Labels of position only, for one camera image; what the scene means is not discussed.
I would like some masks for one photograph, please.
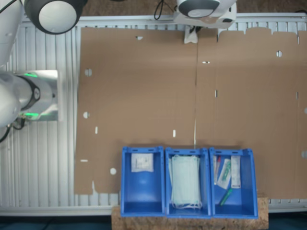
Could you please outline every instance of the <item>hole in cardboard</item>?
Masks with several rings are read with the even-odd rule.
[[[110,169],[110,173],[111,173],[111,175],[115,175],[116,174],[116,169],[115,168],[111,168]]]
[[[90,116],[90,113],[89,113],[89,112],[84,112],[84,113],[83,113],[83,117],[84,117],[85,119],[89,118],[89,116]]]
[[[85,69],[85,75],[87,76],[87,77],[91,77],[91,75],[92,75],[92,69]]]
[[[279,58],[281,58],[281,57],[283,56],[282,51],[278,50],[278,51],[276,52],[276,56],[279,57]]]

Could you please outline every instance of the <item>sterile package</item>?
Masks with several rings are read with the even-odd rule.
[[[220,177],[217,181],[217,185],[223,189],[227,189],[230,178],[231,178],[231,161],[230,159],[225,159]]]
[[[241,187],[241,177],[240,177],[240,156],[231,156],[231,187],[240,188]]]
[[[133,153],[131,156],[131,171],[137,172],[153,172],[154,171],[154,155],[152,153]]]
[[[196,156],[175,155],[169,161],[173,207],[201,208],[199,167],[200,160]]]

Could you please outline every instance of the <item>cardboard sheet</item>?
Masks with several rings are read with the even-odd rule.
[[[307,198],[306,33],[300,44],[266,28],[222,32],[218,42],[215,33],[199,39],[197,145],[252,148],[258,190]]]
[[[76,194],[120,191],[123,146],[193,145],[196,58],[182,32],[82,29]]]
[[[119,192],[122,146],[193,147],[196,122],[197,147],[254,150],[269,198],[307,198],[306,50],[306,32],[298,43],[266,28],[218,42],[201,30],[198,45],[178,31],[82,29],[75,193]]]

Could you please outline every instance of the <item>blue plastic crate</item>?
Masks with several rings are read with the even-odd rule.
[[[177,209],[171,204],[172,185],[170,182],[168,162],[175,155],[192,156],[200,158],[200,188],[202,208]],[[166,176],[166,215],[168,218],[197,218],[209,219],[211,217],[210,169],[207,149],[172,149],[165,150],[165,176]]]
[[[214,218],[237,218],[237,219],[257,219],[258,202],[254,155],[251,149],[222,150],[209,149],[210,172],[211,172],[211,195],[212,214]],[[231,180],[228,189],[225,190],[218,185],[214,185],[213,156],[221,156],[221,163],[218,170],[218,177],[222,171],[225,159],[231,156],[240,156],[240,177],[241,188],[233,188],[231,195],[224,205],[220,205],[221,200],[231,188]]]
[[[153,172],[132,172],[132,153],[152,153]],[[123,147],[120,213],[123,217],[165,215],[164,149]]]

